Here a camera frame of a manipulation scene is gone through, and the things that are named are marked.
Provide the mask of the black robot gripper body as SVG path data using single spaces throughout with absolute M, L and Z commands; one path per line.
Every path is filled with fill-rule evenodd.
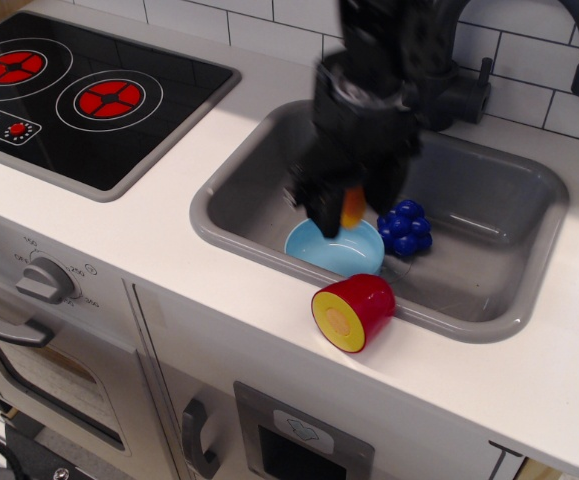
M 369 169 L 386 157 L 421 150 L 416 115 L 402 105 L 401 93 L 380 97 L 350 78 L 345 54 L 331 54 L 318 65 L 311 111 L 314 139 L 290 168 L 289 202 L 302 205 L 309 185 L 343 190 L 362 186 Z

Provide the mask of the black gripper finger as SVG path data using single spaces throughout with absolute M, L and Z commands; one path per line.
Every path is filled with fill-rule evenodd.
M 363 188 L 369 206 L 376 213 L 387 213 L 395 205 L 409 163 L 407 157 L 386 157 L 369 169 Z
M 325 238 L 334 238 L 339 233 L 343 201 L 344 190 L 337 187 L 309 185 L 302 193 L 307 217 Z

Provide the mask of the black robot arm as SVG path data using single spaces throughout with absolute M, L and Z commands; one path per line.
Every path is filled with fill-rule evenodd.
M 422 111 L 446 45 L 430 1 L 342 1 L 343 50 L 316 70 L 315 138 L 291 167 L 287 196 L 326 238 L 355 188 L 376 213 L 394 204 L 421 149 Z

